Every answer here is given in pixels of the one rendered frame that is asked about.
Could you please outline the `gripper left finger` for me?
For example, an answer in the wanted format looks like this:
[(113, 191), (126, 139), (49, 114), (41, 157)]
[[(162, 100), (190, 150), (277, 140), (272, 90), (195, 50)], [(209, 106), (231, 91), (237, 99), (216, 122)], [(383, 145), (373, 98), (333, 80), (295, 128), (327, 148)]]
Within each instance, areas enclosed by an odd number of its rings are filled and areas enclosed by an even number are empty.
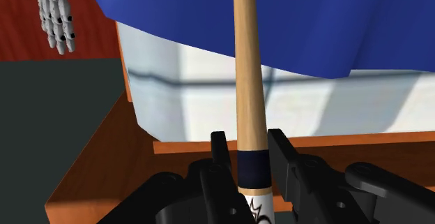
[(154, 174), (97, 224), (255, 224), (231, 175), (224, 132), (211, 133), (211, 152), (189, 164), (186, 177)]

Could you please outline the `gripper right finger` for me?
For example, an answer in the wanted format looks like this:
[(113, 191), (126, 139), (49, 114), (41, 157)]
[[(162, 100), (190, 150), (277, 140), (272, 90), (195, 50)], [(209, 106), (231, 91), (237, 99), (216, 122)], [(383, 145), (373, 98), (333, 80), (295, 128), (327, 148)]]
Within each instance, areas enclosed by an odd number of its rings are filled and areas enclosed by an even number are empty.
[(371, 163), (344, 172), (300, 154), (280, 129), (268, 130), (270, 167), (296, 224), (435, 224), (435, 192)]

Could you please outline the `wooden baseball bat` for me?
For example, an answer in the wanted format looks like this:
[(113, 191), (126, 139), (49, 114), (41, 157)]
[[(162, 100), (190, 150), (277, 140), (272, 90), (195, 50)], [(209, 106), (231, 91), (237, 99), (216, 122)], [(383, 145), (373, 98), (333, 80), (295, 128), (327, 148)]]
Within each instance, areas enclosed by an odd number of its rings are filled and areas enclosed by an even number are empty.
[(234, 0), (238, 191), (256, 224), (275, 224), (256, 0)]

